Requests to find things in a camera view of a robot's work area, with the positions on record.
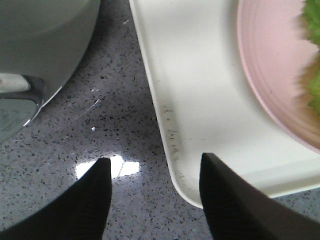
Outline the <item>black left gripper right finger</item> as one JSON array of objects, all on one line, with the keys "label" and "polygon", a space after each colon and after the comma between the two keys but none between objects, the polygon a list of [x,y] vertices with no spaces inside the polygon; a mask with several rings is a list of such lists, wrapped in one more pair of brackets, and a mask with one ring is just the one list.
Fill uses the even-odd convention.
[{"label": "black left gripper right finger", "polygon": [[318,240],[320,224],[269,198],[203,153],[200,199],[215,240]]}]

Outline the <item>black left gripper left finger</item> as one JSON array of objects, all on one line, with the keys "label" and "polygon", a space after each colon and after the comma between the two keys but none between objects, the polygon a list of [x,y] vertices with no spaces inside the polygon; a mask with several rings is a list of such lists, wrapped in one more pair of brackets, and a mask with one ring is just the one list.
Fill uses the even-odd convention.
[{"label": "black left gripper left finger", "polygon": [[101,240],[112,198],[111,161],[99,158],[43,209],[0,233],[2,240]]}]

